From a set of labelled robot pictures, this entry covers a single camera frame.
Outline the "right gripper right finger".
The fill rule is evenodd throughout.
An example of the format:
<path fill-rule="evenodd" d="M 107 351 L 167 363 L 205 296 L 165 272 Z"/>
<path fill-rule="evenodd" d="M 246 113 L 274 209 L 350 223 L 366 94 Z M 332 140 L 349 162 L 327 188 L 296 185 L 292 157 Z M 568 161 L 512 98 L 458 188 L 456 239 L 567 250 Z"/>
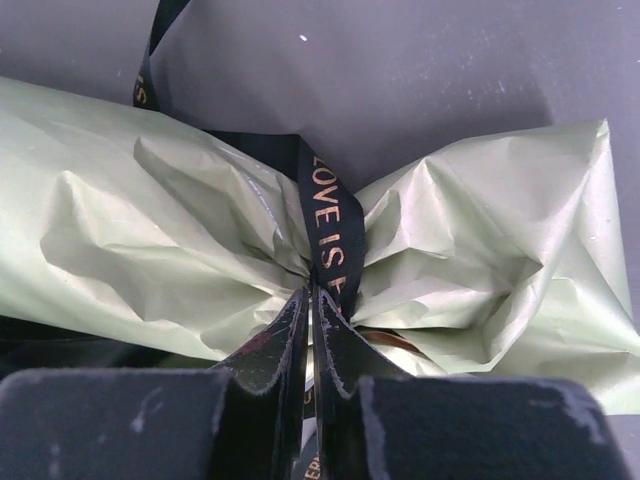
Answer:
<path fill-rule="evenodd" d="M 414 377 L 313 291 L 325 479 L 627 479 L 600 406 L 558 378 Z"/>

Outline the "green orange wrapping paper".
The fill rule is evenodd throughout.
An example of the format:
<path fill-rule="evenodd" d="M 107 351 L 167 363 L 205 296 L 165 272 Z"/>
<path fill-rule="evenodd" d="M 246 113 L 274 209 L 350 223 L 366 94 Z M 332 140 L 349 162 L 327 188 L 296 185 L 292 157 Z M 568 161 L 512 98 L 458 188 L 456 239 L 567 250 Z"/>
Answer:
<path fill-rule="evenodd" d="M 418 375 L 559 376 L 639 410 L 605 121 L 463 140 L 357 193 L 354 322 Z M 296 184 L 159 113 L 1 83 L 3 315 L 201 359 L 308 277 Z"/>

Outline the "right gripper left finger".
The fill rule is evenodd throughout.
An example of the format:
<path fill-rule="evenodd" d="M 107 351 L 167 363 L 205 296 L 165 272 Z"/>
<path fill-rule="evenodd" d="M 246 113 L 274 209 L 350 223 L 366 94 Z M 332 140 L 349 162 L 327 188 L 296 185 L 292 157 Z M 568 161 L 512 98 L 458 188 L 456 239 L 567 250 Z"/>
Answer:
<path fill-rule="evenodd" d="M 285 479 L 309 292 L 207 369 L 26 370 L 1 384 L 5 479 Z"/>

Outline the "black gold-lettered ribbon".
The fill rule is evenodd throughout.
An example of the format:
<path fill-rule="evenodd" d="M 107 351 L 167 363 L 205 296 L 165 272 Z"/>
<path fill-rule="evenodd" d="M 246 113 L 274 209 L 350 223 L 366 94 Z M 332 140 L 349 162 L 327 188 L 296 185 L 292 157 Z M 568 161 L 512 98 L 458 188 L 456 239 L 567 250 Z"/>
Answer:
<path fill-rule="evenodd" d="M 333 1 L 162 1 L 133 102 L 212 136 L 297 185 L 313 331 L 349 321 L 367 250 L 361 203 L 336 172 L 348 135 Z"/>

